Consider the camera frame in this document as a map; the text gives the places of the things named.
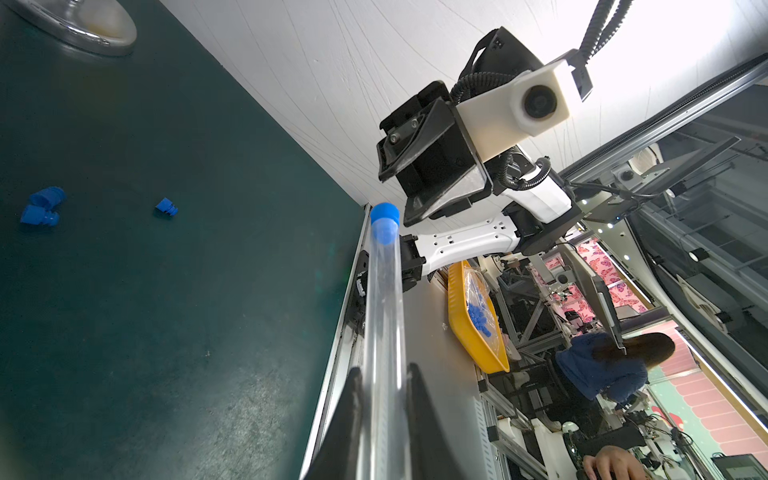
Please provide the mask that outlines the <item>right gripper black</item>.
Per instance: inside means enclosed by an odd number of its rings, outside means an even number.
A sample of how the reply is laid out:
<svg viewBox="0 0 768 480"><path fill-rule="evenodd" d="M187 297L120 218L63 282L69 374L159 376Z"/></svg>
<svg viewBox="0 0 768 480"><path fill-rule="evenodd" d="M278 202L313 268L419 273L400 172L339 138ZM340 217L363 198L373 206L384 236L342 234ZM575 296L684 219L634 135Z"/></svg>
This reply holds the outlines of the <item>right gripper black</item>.
<svg viewBox="0 0 768 480"><path fill-rule="evenodd" d="M378 178L406 194L406 227L452 216L488 197L492 180L451 101L434 81L381 121Z"/></svg>

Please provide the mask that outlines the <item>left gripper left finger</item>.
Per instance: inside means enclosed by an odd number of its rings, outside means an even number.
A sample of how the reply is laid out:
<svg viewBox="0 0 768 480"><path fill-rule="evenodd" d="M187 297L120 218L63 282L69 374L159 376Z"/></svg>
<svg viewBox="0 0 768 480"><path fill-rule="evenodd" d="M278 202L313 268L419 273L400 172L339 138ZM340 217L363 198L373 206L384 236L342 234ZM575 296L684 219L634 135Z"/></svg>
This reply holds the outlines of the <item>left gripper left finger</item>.
<svg viewBox="0 0 768 480"><path fill-rule="evenodd" d="M363 425L363 376L359 367L346 378L323 442L304 479L354 480L357 478Z"/></svg>

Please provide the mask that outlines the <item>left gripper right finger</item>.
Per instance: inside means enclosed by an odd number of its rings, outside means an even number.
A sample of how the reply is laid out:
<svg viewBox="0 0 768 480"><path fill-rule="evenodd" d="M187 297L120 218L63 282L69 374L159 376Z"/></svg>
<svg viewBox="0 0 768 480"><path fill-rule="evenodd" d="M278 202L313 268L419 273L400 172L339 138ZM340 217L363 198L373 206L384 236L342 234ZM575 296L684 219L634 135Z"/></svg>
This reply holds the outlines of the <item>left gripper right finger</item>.
<svg viewBox="0 0 768 480"><path fill-rule="evenodd" d="M464 472L447 442L424 376L409 363L406 414L412 479L464 479Z"/></svg>

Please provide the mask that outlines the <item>blue stopper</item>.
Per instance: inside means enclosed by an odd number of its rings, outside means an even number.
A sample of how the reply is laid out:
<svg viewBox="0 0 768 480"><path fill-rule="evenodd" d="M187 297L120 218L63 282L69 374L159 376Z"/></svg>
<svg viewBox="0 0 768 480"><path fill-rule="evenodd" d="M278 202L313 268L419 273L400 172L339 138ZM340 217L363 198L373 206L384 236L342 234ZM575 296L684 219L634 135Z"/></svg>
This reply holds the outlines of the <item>blue stopper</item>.
<svg viewBox="0 0 768 480"><path fill-rule="evenodd" d="M29 196L29 203L46 211L51 211L65 201L66 198L67 195L62 188L50 186L31 194Z"/></svg>
<svg viewBox="0 0 768 480"><path fill-rule="evenodd" d="M44 207L28 204L23 210L20 223L32 226L56 226L60 221L60 215Z"/></svg>
<svg viewBox="0 0 768 480"><path fill-rule="evenodd" d="M174 217L178 213L178 207L168 198L163 198L155 206L155 209L167 216Z"/></svg>
<svg viewBox="0 0 768 480"><path fill-rule="evenodd" d="M375 205L370 212L373 239L381 245L390 245L399 238L400 211L392 203Z"/></svg>

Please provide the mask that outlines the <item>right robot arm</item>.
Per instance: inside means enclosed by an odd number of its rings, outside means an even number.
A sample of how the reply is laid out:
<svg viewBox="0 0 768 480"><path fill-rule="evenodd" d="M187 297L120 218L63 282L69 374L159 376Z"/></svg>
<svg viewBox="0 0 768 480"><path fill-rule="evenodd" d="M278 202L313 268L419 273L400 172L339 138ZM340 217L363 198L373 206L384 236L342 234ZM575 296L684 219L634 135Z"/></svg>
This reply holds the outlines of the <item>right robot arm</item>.
<svg viewBox="0 0 768 480"><path fill-rule="evenodd" d="M591 59L622 25L630 3L601 1L578 47L541 61L505 28L475 45L452 86L434 81L380 123L381 181L395 180L393 217L405 288L477 256L549 250L581 216L548 157L523 142L565 123L590 96Z"/></svg>

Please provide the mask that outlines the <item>yellow tray with stoppers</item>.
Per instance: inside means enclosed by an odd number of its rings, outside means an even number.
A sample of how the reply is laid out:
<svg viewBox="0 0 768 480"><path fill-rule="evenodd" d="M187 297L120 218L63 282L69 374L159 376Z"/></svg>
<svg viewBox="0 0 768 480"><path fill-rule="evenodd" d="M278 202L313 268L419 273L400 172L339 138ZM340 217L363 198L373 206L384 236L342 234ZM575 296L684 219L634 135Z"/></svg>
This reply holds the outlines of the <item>yellow tray with stoppers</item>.
<svg viewBox="0 0 768 480"><path fill-rule="evenodd" d="M448 320L476 366L486 374L510 371L498 315L482 274L467 261L448 269Z"/></svg>

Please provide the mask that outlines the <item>person in blue shirt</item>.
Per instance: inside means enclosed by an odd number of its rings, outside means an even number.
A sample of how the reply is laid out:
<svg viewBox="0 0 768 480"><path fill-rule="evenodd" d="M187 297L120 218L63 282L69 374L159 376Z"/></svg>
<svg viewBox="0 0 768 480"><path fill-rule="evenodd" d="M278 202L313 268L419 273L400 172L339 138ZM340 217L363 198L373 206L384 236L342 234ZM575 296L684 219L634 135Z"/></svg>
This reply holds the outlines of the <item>person in blue shirt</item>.
<svg viewBox="0 0 768 480"><path fill-rule="evenodd" d="M599 395L620 404L648 381L649 371L673 356L676 344L664 333L641 334L618 347L607 333L575 337L555 355L553 366L568 395L592 402Z"/></svg>

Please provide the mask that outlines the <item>green table mat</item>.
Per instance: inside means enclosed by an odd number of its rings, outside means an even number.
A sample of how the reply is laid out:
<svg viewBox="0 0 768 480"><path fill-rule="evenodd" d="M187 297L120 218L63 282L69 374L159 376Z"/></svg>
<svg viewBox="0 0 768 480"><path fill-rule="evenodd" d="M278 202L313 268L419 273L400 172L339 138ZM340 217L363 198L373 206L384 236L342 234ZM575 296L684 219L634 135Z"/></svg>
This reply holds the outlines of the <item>green table mat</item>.
<svg viewBox="0 0 768 480"><path fill-rule="evenodd" d="M362 210L162 4L126 9L123 58L1 12L1 475L296 479ZM59 223L21 224L50 186Z"/></svg>

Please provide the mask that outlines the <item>chrome cup holder stand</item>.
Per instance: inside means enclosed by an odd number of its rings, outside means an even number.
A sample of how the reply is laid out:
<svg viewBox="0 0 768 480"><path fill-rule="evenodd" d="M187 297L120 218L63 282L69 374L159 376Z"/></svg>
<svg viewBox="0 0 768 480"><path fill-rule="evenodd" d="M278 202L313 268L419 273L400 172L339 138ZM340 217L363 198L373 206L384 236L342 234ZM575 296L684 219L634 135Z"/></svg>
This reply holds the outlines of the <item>chrome cup holder stand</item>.
<svg viewBox="0 0 768 480"><path fill-rule="evenodd" d="M9 0L16 14L62 42L111 57L132 52L137 28L115 0Z"/></svg>

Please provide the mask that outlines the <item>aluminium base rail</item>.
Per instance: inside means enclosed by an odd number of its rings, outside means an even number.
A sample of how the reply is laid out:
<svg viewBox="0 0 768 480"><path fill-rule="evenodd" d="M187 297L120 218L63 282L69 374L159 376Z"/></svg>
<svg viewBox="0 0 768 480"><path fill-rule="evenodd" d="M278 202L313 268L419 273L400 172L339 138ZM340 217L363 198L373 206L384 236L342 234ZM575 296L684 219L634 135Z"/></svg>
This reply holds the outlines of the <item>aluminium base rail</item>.
<svg viewBox="0 0 768 480"><path fill-rule="evenodd" d="M361 254L367 247L368 232L370 227L370 211L372 206L366 204L363 209L363 220L360 233L356 241L356 250L352 260L350 274L347 279L343 302L335 328L328 361L324 371L323 381L311 424L309 438L306 444L299 479L305 479L310 466L318 455L327 430L332 421L339 397L346 382L348 371L359 360L355 353L358 334L356 328L347 320L347 312L350 306L354 306L354 294L357 291L356 283L359 275L358 268L361 265Z"/></svg>

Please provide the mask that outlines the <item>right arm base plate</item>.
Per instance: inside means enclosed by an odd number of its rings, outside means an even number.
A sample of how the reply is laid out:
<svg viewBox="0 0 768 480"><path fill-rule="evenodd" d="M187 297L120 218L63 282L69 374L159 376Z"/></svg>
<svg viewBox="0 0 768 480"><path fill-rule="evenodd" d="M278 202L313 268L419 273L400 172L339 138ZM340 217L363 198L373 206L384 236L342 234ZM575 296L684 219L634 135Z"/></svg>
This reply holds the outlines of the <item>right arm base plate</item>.
<svg viewBox="0 0 768 480"><path fill-rule="evenodd" d="M365 325L368 263L368 252L361 250L355 263L354 277L345 312L345 323L359 335L362 334Z"/></svg>

